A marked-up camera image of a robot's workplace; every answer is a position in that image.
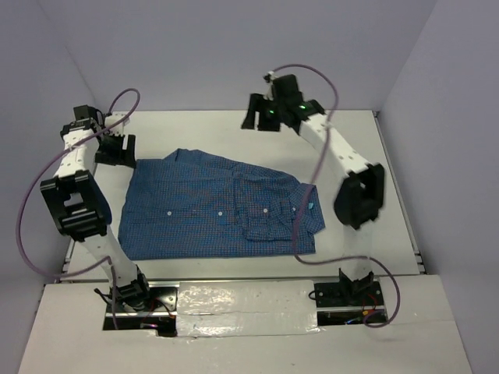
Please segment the blue checkered long sleeve shirt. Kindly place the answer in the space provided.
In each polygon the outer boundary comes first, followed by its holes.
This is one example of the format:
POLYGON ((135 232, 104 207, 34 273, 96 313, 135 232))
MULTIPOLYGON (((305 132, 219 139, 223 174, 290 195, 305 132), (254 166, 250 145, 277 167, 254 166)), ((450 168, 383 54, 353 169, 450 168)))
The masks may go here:
POLYGON ((317 188, 283 171, 201 150, 140 159, 118 239, 134 261, 314 254, 317 188))

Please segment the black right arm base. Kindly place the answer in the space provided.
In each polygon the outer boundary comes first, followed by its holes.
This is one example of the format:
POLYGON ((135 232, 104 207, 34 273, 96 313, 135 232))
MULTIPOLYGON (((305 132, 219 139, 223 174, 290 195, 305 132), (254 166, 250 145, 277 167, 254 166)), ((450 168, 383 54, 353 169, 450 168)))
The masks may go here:
POLYGON ((337 280, 315 283, 308 298, 315 302, 318 326, 375 326, 388 321, 380 282, 372 271, 351 280, 339 270, 337 280))

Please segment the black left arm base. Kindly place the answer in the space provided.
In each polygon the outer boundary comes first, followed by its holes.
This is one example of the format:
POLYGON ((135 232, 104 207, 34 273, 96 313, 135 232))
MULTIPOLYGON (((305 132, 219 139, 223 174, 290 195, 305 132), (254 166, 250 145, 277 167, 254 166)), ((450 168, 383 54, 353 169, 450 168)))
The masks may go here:
POLYGON ((177 304, 179 286, 153 284, 150 298, 137 310, 125 302, 118 302, 112 314, 111 299, 102 295, 106 303, 103 330, 145 330, 159 337, 176 337, 177 304))

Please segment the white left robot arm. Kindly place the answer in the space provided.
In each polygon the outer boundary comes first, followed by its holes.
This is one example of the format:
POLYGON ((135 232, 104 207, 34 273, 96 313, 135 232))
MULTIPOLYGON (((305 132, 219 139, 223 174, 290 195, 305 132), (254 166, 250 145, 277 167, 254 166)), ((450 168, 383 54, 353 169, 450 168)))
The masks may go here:
POLYGON ((97 164, 136 168, 136 137, 121 129, 100 134, 119 117, 106 119, 89 105, 75 107, 73 113, 74 122, 60 132, 67 154, 55 175, 40 183, 41 194, 58 231, 103 261, 112 301, 142 311, 151 304, 153 291, 113 233, 111 208, 93 176, 97 164))

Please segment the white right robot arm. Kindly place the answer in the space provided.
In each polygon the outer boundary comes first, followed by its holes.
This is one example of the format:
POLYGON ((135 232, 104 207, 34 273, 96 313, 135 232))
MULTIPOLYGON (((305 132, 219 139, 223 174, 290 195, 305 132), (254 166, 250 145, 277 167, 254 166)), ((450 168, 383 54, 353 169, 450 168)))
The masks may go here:
POLYGON ((318 101, 305 99, 295 75, 269 72, 264 80, 268 91, 250 95, 241 127, 277 132, 286 125, 319 153, 318 166, 327 166, 334 173, 338 187, 332 206, 343 226, 344 239, 337 261, 338 292, 344 303, 355 305, 373 281, 372 224, 384 206, 384 167, 360 155, 333 126, 331 113, 318 101))

